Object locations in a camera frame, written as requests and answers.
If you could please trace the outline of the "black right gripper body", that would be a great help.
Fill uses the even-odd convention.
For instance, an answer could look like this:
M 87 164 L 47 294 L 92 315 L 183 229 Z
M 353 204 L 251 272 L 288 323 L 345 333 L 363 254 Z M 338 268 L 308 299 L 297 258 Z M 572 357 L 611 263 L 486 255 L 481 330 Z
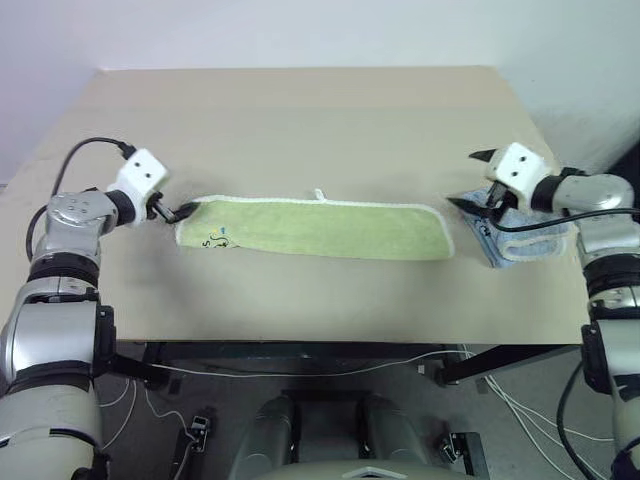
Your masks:
M 490 218 L 502 218 L 509 209 L 516 208 L 516 196 L 506 185 L 495 181 L 488 190 L 486 207 Z

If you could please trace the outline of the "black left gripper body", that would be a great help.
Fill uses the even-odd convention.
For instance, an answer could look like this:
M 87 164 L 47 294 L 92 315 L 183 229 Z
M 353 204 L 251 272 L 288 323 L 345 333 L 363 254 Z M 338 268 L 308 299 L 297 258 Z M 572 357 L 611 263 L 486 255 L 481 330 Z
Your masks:
M 147 219 L 154 220 L 160 216 L 165 223 L 172 224 L 175 219 L 174 212 L 162 203 L 163 194 L 154 192 L 147 201 Z

